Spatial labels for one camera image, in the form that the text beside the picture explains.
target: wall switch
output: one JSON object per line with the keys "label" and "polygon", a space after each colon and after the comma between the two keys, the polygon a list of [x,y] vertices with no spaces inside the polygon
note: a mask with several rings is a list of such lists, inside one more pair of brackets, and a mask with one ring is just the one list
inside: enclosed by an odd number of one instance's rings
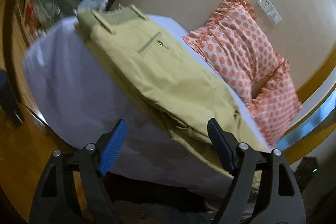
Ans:
{"label": "wall switch", "polygon": [[279,13],[274,8],[273,4],[269,0],[258,0],[257,4],[264,11],[272,25],[275,26],[281,21]]}

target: khaki pants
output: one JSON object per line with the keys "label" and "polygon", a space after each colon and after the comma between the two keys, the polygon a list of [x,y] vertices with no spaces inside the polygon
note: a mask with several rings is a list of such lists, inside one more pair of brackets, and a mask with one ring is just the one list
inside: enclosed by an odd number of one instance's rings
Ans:
{"label": "khaki pants", "polygon": [[122,91],[202,162],[229,176],[207,134],[211,118],[239,142],[265,150],[226,85],[136,7],[81,10],[78,21],[79,35]]}

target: wall socket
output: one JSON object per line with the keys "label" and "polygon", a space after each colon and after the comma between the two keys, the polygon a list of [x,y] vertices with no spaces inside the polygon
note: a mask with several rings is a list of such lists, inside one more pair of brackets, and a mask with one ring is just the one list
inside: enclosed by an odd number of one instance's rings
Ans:
{"label": "wall socket", "polygon": [[258,0],[257,4],[264,11],[272,25],[275,26],[281,21],[281,17],[269,0]]}

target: blue gripper pad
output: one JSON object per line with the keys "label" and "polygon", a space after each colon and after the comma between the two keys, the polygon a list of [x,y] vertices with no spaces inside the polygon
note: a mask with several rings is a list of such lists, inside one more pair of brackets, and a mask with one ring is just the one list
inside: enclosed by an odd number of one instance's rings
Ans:
{"label": "blue gripper pad", "polygon": [[105,150],[100,155],[100,167],[98,171],[102,176],[106,175],[106,173],[112,169],[120,152],[121,146],[124,143],[126,134],[127,124],[125,121],[122,121],[112,135],[112,138],[107,144]]}

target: polka dot pillow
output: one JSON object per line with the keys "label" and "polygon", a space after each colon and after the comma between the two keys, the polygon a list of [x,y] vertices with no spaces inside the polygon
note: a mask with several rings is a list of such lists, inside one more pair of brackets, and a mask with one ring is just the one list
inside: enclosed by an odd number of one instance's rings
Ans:
{"label": "polka dot pillow", "polygon": [[248,0],[223,0],[206,26],[183,37],[245,103],[252,100],[252,85],[279,65],[256,20]]}
{"label": "polka dot pillow", "polygon": [[280,59],[279,68],[248,106],[270,147],[276,145],[302,108],[289,75],[290,63],[284,58]]}

